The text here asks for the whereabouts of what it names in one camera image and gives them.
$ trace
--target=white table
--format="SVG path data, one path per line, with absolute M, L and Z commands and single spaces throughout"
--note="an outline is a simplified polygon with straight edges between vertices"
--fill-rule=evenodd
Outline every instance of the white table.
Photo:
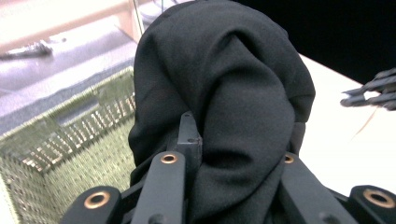
M 302 56 L 317 97 L 300 157 L 326 187 L 349 196 L 358 185 L 396 193 L 396 112 L 376 106 L 343 107 L 342 91 L 361 86 Z

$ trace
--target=black cloth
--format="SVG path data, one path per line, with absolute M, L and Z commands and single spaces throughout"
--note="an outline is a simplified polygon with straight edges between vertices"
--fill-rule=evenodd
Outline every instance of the black cloth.
M 315 95 L 286 32 L 234 2 L 171 7 L 139 42 L 134 84 L 131 183 L 177 137 L 190 110 L 204 142 L 186 189 L 189 223 L 263 223 L 284 154 L 298 151 Z

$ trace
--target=screw hole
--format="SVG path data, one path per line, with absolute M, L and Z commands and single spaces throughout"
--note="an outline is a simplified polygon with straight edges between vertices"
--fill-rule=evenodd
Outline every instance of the screw hole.
M 320 213 L 319 217 L 326 224 L 340 224 L 340 220 L 338 220 L 338 218 L 333 216 L 332 214 Z
M 163 224 L 163 223 L 165 223 L 165 218 L 161 214 L 153 215 L 148 220 L 148 224 Z
M 100 203 L 104 198 L 105 196 L 103 195 L 96 195 L 93 198 L 91 198 L 91 203 Z
M 381 203 L 387 202 L 387 199 L 378 194 L 373 194 L 372 197 Z
M 172 157 L 172 156 L 165 156 L 163 159 L 164 159 L 165 161 L 172 161 L 172 160 L 174 160 L 175 158 Z
M 285 156 L 285 163 L 292 163 L 294 162 L 294 158 L 290 155 Z

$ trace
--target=basket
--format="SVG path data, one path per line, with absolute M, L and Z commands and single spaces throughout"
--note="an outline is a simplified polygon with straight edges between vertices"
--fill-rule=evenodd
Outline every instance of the basket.
M 59 223 L 86 189 L 128 189 L 133 125 L 133 68 L 124 66 L 3 134 L 0 223 Z

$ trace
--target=black garment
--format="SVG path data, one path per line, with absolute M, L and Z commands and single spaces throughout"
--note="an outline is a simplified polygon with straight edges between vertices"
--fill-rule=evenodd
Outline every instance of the black garment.
M 204 144 L 187 189 L 189 222 L 263 223 L 284 154 L 298 151 L 315 95 L 286 32 L 234 2 L 171 7 L 139 42 L 134 84 L 132 184 L 191 110 Z

